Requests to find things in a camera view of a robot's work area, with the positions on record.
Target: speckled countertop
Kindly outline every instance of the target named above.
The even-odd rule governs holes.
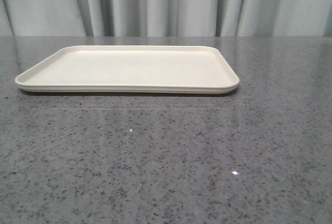
[[[240,87],[14,83],[66,46],[136,44],[216,47]],[[0,223],[332,223],[332,38],[1,37],[0,64]]]

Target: rectangular tray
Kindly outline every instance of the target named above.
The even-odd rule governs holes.
[[[221,53],[205,46],[72,46],[15,79],[31,92],[220,94],[239,78]]]

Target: curtain fold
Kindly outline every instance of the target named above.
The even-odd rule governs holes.
[[[0,0],[0,35],[331,34],[332,0]]]

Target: tray surface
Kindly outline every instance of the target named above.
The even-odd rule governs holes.
[[[205,46],[72,46],[16,77],[38,92],[227,93],[239,78]]]

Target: tray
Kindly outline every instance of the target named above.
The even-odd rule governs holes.
[[[227,93],[239,78],[205,46],[72,46],[15,79],[31,92]]]

